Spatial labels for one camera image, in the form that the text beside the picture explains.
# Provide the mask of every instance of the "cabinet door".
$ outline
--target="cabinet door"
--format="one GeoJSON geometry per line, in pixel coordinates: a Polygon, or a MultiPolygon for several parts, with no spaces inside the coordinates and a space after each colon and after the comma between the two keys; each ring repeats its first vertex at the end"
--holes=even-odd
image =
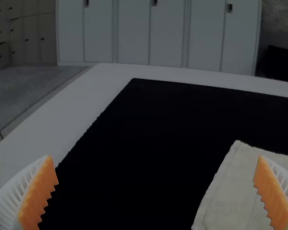
{"type": "Polygon", "coordinates": [[[37,0],[23,0],[23,16],[37,14],[37,0]]]}
{"type": "Polygon", "coordinates": [[[220,71],[225,0],[192,0],[191,8],[188,67],[220,71]]]}
{"type": "Polygon", "coordinates": [[[7,19],[7,0],[0,0],[0,21],[7,19]]]}
{"type": "Polygon", "coordinates": [[[28,63],[39,62],[37,17],[24,18],[24,58],[28,63]]]}
{"type": "Polygon", "coordinates": [[[56,9],[56,0],[38,0],[39,13],[51,13],[54,12],[55,9],[56,9]]]}
{"type": "Polygon", "coordinates": [[[14,40],[23,40],[22,39],[22,19],[16,19],[9,21],[9,30],[10,30],[10,39],[11,41],[14,40]]]}
{"type": "Polygon", "coordinates": [[[150,2],[119,1],[119,63],[148,65],[150,2]]]}
{"type": "Polygon", "coordinates": [[[40,48],[43,63],[55,63],[56,39],[55,39],[55,15],[54,13],[39,16],[40,48]]]}
{"type": "Polygon", "coordinates": [[[184,0],[158,0],[151,9],[150,64],[181,67],[184,0]]]}
{"type": "Polygon", "coordinates": [[[0,44],[0,68],[5,68],[11,63],[11,49],[10,44],[0,44]]]}
{"type": "Polygon", "coordinates": [[[253,75],[257,55],[258,0],[228,0],[232,12],[226,14],[222,72],[253,75]]]}
{"type": "Polygon", "coordinates": [[[9,40],[9,26],[7,22],[0,22],[0,42],[9,40]]]}
{"type": "Polygon", "coordinates": [[[83,62],[83,1],[58,0],[58,36],[60,61],[83,62]]]}
{"type": "Polygon", "coordinates": [[[21,16],[22,2],[21,0],[7,1],[7,16],[8,19],[15,19],[21,16]]]}
{"type": "Polygon", "coordinates": [[[24,63],[24,43],[23,41],[11,42],[11,61],[12,65],[22,65],[24,63]]]}
{"type": "Polygon", "coordinates": [[[112,62],[112,0],[94,0],[84,11],[87,62],[112,62]]]}

